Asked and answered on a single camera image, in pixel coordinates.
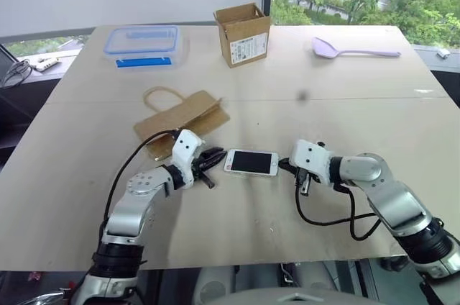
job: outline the white phone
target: white phone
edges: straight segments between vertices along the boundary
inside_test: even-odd
[[[227,172],[276,176],[279,156],[276,152],[230,149],[225,159]]]

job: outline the plastic food container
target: plastic food container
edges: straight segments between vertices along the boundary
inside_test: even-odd
[[[128,26],[115,29],[103,49],[118,68],[178,64],[183,40],[177,26]]]

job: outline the blue container lid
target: blue container lid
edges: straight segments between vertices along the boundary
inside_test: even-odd
[[[177,26],[131,26],[117,28],[107,39],[107,55],[132,53],[173,53],[179,38]]]

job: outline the plastic spatula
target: plastic spatula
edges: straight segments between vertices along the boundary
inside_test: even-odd
[[[329,42],[314,37],[312,40],[313,50],[316,55],[325,58],[335,58],[342,53],[364,53],[366,55],[381,55],[382,57],[399,57],[401,53],[393,51],[372,51],[372,50],[337,50]]]

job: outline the table surface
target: table surface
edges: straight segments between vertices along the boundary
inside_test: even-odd
[[[0,270],[85,270],[115,173],[139,144],[132,126],[152,115],[142,93],[169,86],[222,97],[231,117],[204,139],[209,146],[273,150],[288,156],[299,139],[324,141],[341,155],[380,154],[434,215],[460,235],[460,114],[395,27],[272,27],[268,57],[229,69],[216,27],[181,27],[186,63],[167,70],[119,70],[102,53],[113,27],[99,27],[57,85],[0,173]],[[337,48],[399,50],[399,59],[319,59],[310,38]],[[308,100],[299,101],[301,93]],[[170,96],[159,96],[166,107]],[[157,164],[139,154],[114,201],[136,172]],[[314,227],[295,210],[294,179],[209,172],[155,208],[144,268],[180,268],[399,255],[384,227],[355,242],[345,224]],[[317,220],[349,215],[345,195],[313,184],[302,198]],[[359,214],[370,210],[353,190]],[[357,232],[373,224],[359,220]]]

